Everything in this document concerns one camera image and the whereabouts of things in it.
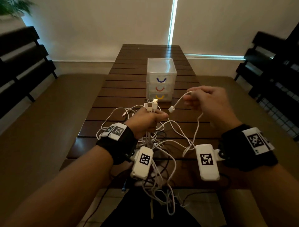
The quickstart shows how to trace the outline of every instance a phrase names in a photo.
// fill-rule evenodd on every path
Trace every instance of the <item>forearm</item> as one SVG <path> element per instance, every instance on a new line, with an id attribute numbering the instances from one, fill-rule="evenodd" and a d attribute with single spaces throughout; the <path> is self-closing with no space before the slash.
<path id="1" fill-rule="evenodd" d="M 246 176 L 269 227 L 299 224 L 299 182 L 280 164 L 259 167 Z"/>
<path id="2" fill-rule="evenodd" d="M 76 226 L 112 164 L 111 155 L 95 146 L 27 198 L 4 226 Z"/>

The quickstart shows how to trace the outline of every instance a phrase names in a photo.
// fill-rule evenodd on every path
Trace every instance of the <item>drawer handle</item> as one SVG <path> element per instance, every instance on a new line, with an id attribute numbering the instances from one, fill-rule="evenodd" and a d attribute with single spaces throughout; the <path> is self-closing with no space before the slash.
<path id="1" fill-rule="evenodd" d="M 159 97 L 156 95 L 156 98 L 157 98 L 157 99 L 163 99 L 163 98 L 164 98 L 164 96 L 162 96 L 161 98 L 159 98 Z"/>
<path id="2" fill-rule="evenodd" d="M 159 78 L 157 78 L 157 81 L 158 81 L 158 82 L 160 82 L 160 83 L 163 83 L 163 82 L 165 82 L 165 80 L 166 80 L 166 78 L 164 78 L 164 80 L 163 80 L 163 81 L 160 81 L 160 80 L 159 80 Z"/>
<path id="3" fill-rule="evenodd" d="M 158 90 L 158 88 L 156 87 L 156 90 L 157 90 L 157 91 L 163 91 L 163 90 L 164 90 L 164 88 L 162 88 L 162 90 Z"/>

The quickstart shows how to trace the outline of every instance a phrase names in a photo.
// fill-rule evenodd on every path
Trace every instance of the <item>cable plug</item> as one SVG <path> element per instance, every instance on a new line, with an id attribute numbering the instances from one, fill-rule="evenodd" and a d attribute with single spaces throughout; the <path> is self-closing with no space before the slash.
<path id="1" fill-rule="evenodd" d="M 169 113 L 172 113 L 175 110 L 174 106 L 169 107 L 168 111 Z"/>

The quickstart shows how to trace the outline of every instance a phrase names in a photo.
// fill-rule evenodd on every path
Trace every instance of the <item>wooden table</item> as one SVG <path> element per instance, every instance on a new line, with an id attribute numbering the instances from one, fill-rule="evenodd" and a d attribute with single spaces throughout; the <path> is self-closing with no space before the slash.
<path id="1" fill-rule="evenodd" d="M 172 104 L 176 103 L 178 98 L 185 94 L 186 89 L 199 86 L 195 73 L 179 46 L 124 44 L 61 169 L 95 145 L 97 141 L 96 132 L 101 128 L 102 123 L 114 108 L 132 107 L 144 103 L 144 98 L 146 97 L 147 58 L 149 57 L 172 58 L 174 60 L 177 77 Z M 159 102 L 158 105 L 162 110 L 167 111 L 171 103 Z M 122 117 L 123 112 L 124 110 L 122 109 L 116 110 L 104 126 L 110 126 L 113 122 L 123 121 L 125 119 L 125 117 Z M 185 135 L 191 139 L 197 127 L 199 114 L 198 111 L 194 111 L 186 107 L 183 102 L 180 102 L 176 110 L 170 115 L 170 119 L 178 122 Z M 165 125 L 165 132 L 167 138 L 188 146 L 187 140 L 176 134 L 170 124 Z M 203 116 L 200 119 L 195 144 L 210 143 L 216 149 L 219 137 L 217 131 L 211 128 L 208 120 Z M 228 181 L 226 178 L 221 178 L 218 182 L 208 182 L 200 179 L 195 151 L 189 151 L 182 158 L 184 150 L 182 147 L 171 142 L 165 144 L 165 147 L 176 159 L 177 163 L 177 169 L 172 179 L 174 187 L 211 189 L 227 185 Z M 162 165 L 165 164 L 165 159 L 166 157 L 160 155 L 155 154 L 154 156 L 155 162 L 162 163 Z M 122 165 L 114 166 L 112 175 L 116 175 L 118 172 L 128 168 L 129 165 L 129 163 L 125 162 Z M 172 172 L 173 167 L 174 162 L 170 161 L 166 171 L 167 174 Z M 218 167 L 221 173 L 228 175 L 232 179 L 231 188 L 247 188 L 241 172 L 227 168 L 221 163 L 218 163 Z"/>

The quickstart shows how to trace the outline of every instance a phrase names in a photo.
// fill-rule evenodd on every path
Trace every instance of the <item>right hand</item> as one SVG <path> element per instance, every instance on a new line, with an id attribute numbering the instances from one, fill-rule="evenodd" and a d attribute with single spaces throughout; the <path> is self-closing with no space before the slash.
<path id="1" fill-rule="evenodd" d="M 231 108 L 224 88 L 200 86 L 189 88 L 188 91 L 193 92 L 183 97 L 185 104 L 202 110 L 221 134 L 242 124 Z"/>

